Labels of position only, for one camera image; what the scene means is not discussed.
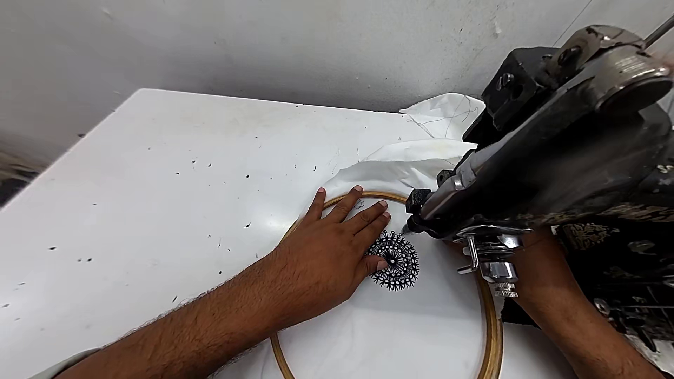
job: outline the white tabletop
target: white tabletop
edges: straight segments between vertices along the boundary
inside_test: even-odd
[[[395,113],[139,90],[0,211],[2,377],[217,286],[340,168],[427,137]],[[537,330],[506,325],[505,345],[502,378],[570,377]]]

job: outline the sewing machine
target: sewing machine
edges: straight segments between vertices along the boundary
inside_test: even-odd
[[[581,288],[621,332],[674,340],[672,123],[656,104],[670,69],[641,38],[612,26],[559,49],[515,49],[482,93],[464,134],[477,149],[415,189],[406,229],[463,241],[495,294],[516,297],[508,258],[552,226]]]

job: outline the black embroidery design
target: black embroidery design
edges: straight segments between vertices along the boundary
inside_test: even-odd
[[[388,268],[372,274],[372,279],[391,291],[415,285],[419,277],[419,256],[411,243],[393,231],[384,231],[365,252],[386,259]]]

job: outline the wooden embroidery hoop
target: wooden embroidery hoop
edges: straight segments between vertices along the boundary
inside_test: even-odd
[[[337,204],[345,196],[338,196],[337,198],[328,200],[323,209],[327,209],[335,204]],[[405,203],[407,198],[398,194],[392,194],[390,192],[363,192],[361,195],[362,198],[378,198],[384,200],[390,200],[393,202]],[[290,233],[295,230],[295,227],[301,220],[295,221],[290,226],[290,229],[283,235],[281,241],[283,241]],[[503,324],[501,319],[496,316],[496,309],[494,308],[494,300],[491,297],[491,290],[487,282],[482,279],[482,276],[479,272],[475,273],[475,278],[477,280],[477,286],[480,289],[480,303],[482,304],[482,310],[485,313],[485,324],[487,326],[487,343],[485,344],[485,353],[482,358],[482,366],[480,367],[480,372],[477,375],[477,379],[498,379],[501,374],[501,361],[503,359]],[[281,344],[278,340],[278,333],[274,333],[270,337],[272,342],[272,349],[274,350],[274,357],[276,358],[276,363],[278,368],[281,370],[281,374],[284,379],[295,379],[293,373],[290,371],[288,362],[283,356],[283,350],[281,349]]]

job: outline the fingernail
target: fingernail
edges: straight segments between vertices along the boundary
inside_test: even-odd
[[[379,262],[377,262],[377,271],[381,271],[381,270],[383,270],[387,267],[388,267],[388,263],[386,263],[385,260],[380,260]]]

